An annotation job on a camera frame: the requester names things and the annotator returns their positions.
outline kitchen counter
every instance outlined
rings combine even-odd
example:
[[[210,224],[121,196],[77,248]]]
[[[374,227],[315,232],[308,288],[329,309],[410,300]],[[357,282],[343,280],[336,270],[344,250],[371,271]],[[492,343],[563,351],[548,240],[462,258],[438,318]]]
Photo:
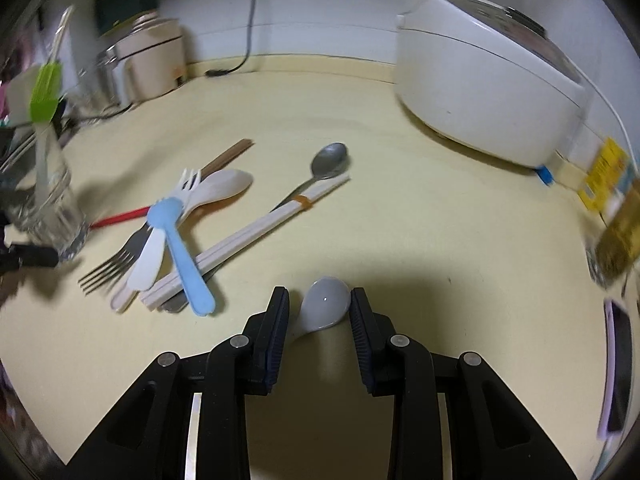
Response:
[[[214,316],[114,314],[77,280],[142,224],[93,232],[56,271],[25,273],[0,309],[0,357],[26,409],[67,462],[161,352],[209,351],[263,311],[276,285],[297,310],[324,275],[363,286],[375,311],[429,350],[482,355],[533,414],[580,479],[601,445],[604,294],[589,277],[585,211],[573,192],[442,139],[396,100],[393,86],[313,73],[198,78],[66,147],[72,185],[91,218],[152,203],[183,168],[237,140],[230,165],[255,181],[201,208],[181,229],[200,252],[262,216],[309,176],[316,151],[350,149],[351,181],[240,253],[214,278]],[[247,399],[252,478],[386,478],[392,399],[360,381],[348,322],[284,355],[269,397]]]

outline yellow package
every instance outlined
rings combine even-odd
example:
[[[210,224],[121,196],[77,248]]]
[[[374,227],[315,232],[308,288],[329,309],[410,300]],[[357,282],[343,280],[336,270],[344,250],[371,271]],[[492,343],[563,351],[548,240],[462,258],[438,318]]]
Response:
[[[616,141],[607,137],[591,171],[578,190],[578,196],[589,211],[601,213],[625,171],[627,155]]]

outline chopsticks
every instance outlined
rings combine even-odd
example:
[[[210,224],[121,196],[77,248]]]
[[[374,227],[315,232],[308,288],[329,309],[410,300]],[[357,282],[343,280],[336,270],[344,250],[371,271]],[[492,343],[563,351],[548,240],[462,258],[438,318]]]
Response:
[[[245,152],[253,145],[254,142],[251,139],[238,140],[238,142],[236,142],[231,148],[218,155],[209,164],[202,168],[202,178],[207,178],[211,173],[215,173],[216,171],[221,170],[228,163],[234,160],[236,156]],[[107,225],[119,224],[121,222],[126,222],[135,218],[142,218],[143,216],[146,216],[146,213],[149,211],[149,207],[150,206],[141,207],[140,209],[134,209],[133,211],[127,211],[125,213],[120,213],[114,216],[103,218],[92,223],[90,225],[90,228],[98,229]]]
[[[299,211],[308,208],[311,203],[319,200],[336,187],[341,186],[347,182],[348,179],[349,175],[343,173],[334,178],[319,180],[301,193],[299,197],[294,197],[290,202],[258,218],[256,221],[215,244],[212,248],[200,253],[195,258],[198,269],[201,273],[213,269],[213,267],[229,259],[238,251],[247,247],[247,245],[296,215]],[[140,300],[142,300],[142,303],[150,310],[153,310],[181,290],[182,283],[180,282],[180,277],[177,272],[174,271],[156,282],[149,290],[142,292],[140,294]]]

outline white plastic spoon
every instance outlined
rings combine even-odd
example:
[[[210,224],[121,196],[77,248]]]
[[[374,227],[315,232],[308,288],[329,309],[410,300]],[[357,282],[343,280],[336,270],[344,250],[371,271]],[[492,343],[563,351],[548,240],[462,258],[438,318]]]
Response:
[[[325,276],[317,280],[305,294],[298,317],[289,324],[287,343],[340,322],[351,304],[349,287]]]
[[[197,207],[237,195],[252,183],[251,174],[240,170],[220,170],[210,174],[189,194],[180,216],[182,222]],[[133,268],[127,286],[132,290],[148,290],[156,281],[164,255],[164,231],[154,229]]]

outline white rice cooker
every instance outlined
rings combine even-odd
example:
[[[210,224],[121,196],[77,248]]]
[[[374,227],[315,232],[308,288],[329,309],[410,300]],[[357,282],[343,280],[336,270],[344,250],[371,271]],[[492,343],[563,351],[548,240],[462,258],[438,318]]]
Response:
[[[486,0],[407,0],[396,92],[432,129],[536,168],[573,135],[582,80],[539,24]]]
[[[140,16],[129,34],[107,49],[122,107],[160,97],[186,80],[182,31],[178,20],[156,12]]]

